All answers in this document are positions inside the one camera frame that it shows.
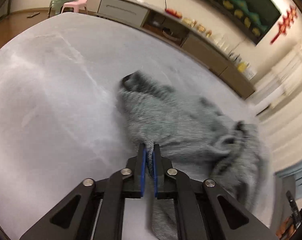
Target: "red wall decoration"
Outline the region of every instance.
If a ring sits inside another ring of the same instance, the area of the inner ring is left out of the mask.
[[[275,40],[280,36],[280,34],[287,35],[287,29],[291,28],[291,22],[294,23],[294,18],[297,18],[297,7],[293,7],[290,5],[290,11],[287,10],[287,16],[283,15],[283,23],[278,23],[279,26],[279,32],[278,34],[273,38],[273,40],[270,42],[270,44],[273,44]]]

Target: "gray sweater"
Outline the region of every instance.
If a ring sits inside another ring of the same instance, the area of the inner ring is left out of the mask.
[[[191,179],[214,179],[252,210],[267,166],[254,125],[234,122],[229,129],[230,119],[207,99],[185,96],[141,72],[122,80],[119,95],[131,141],[148,150],[150,174],[158,143],[173,167]],[[171,200],[154,201],[152,226],[159,239],[177,239]]]

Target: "silver bolt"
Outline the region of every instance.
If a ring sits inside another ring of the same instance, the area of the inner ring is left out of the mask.
[[[83,181],[83,185],[84,186],[92,186],[94,184],[94,180],[93,179],[85,179]]]
[[[205,185],[207,185],[208,187],[214,187],[215,186],[215,181],[212,179],[207,179],[205,181]]]
[[[178,173],[178,171],[176,169],[168,169],[167,173],[169,175],[176,175]]]
[[[121,174],[122,175],[130,175],[131,173],[132,173],[132,171],[128,168],[121,169]]]

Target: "green chair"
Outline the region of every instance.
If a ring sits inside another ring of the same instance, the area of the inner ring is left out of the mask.
[[[48,13],[47,17],[50,18],[52,7],[54,7],[54,9],[55,9],[55,15],[58,15],[61,12],[61,9],[62,9],[64,3],[72,2],[72,1],[74,1],[74,0],[52,0],[50,2],[50,8],[49,8],[49,13]]]

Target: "white drawer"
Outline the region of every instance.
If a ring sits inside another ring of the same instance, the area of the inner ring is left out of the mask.
[[[122,0],[101,0],[98,14],[140,27],[148,9]]]

